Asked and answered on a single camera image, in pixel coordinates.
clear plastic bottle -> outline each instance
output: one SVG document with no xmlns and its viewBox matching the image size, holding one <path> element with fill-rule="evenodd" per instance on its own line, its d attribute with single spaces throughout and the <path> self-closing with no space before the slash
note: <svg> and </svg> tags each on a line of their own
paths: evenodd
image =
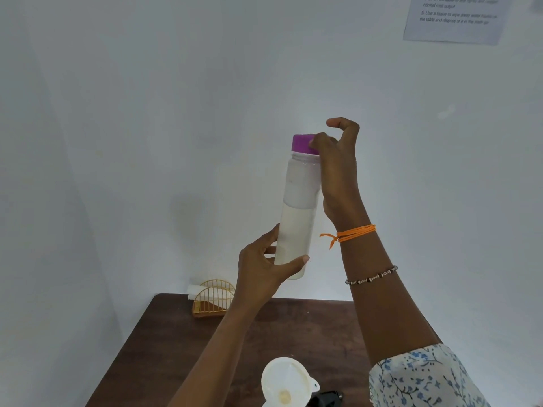
<svg viewBox="0 0 543 407">
<path fill-rule="evenodd" d="M 292 138 L 275 264 L 288 263 L 309 252 L 320 192 L 320 157 L 309 147 L 313 137 L 297 134 Z M 305 267 L 290 280 L 302 278 L 304 271 Z"/>
</svg>

purple bottle cap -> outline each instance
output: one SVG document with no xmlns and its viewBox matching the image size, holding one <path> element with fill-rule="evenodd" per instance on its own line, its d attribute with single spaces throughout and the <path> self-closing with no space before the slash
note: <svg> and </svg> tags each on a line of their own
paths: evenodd
<svg viewBox="0 0 543 407">
<path fill-rule="evenodd" d="M 309 142 L 313 137 L 315 137 L 315 134 L 295 134 L 292 137 L 292 151 L 318 156 L 319 152 L 309 147 Z"/>
</svg>

wooden table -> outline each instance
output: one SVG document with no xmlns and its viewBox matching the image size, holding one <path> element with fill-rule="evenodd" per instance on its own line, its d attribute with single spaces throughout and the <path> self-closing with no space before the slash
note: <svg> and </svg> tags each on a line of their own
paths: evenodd
<svg viewBox="0 0 543 407">
<path fill-rule="evenodd" d="M 165 407 L 220 318 L 195 319 L 184 294 L 158 294 L 98 385 L 87 407 Z M 275 357 L 301 362 L 343 406 L 370 406 L 370 363 L 351 302 L 272 299 L 252 324 L 226 406 L 260 407 L 262 370 Z"/>
</svg>

orange string bracelet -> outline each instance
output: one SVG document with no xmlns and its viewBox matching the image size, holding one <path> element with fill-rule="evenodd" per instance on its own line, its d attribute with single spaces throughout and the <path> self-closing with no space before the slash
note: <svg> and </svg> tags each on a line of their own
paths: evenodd
<svg viewBox="0 0 543 407">
<path fill-rule="evenodd" d="M 330 243 L 330 249 L 334 246 L 334 243 L 336 241 L 339 241 L 342 243 L 343 241 L 352 240 L 354 238 L 360 237 L 361 235 L 372 233 L 375 231 L 375 224 L 370 224 L 368 226 L 362 226 L 353 228 L 351 230 L 338 232 L 337 235 L 333 234 L 321 234 L 319 237 L 322 237 L 323 235 L 327 235 L 328 237 L 332 237 L 332 242 Z"/>
</svg>

floral sleeve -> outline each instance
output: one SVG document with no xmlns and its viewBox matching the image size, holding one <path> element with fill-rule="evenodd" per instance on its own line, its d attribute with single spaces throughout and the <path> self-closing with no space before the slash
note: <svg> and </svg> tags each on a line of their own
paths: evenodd
<svg viewBox="0 0 543 407">
<path fill-rule="evenodd" d="M 490 407 L 458 357 L 443 344 L 380 361 L 369 381 L 375 407 Z"/>
</svg>

